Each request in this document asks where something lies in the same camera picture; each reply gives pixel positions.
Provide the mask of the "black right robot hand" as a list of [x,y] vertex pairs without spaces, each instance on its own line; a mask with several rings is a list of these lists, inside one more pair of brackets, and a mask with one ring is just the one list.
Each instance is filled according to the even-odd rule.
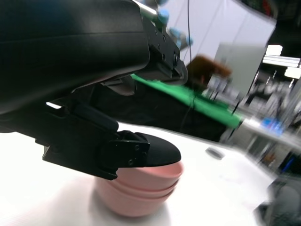
[[301,178],[278,177],[268,187],[272,200],[254,211],[264,226],[299,226],[301,224]]

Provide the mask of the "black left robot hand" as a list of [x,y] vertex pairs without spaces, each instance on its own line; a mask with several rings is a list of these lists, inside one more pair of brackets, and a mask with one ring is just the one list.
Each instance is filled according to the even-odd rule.
[[119,168],[179,162],[170,142],[119,131],[96,109],[98,83],[131,95],[132,74],[188,78],[176,43],[134,1],[1,1],[0,130],[34,138],[44,161],[108,180]]

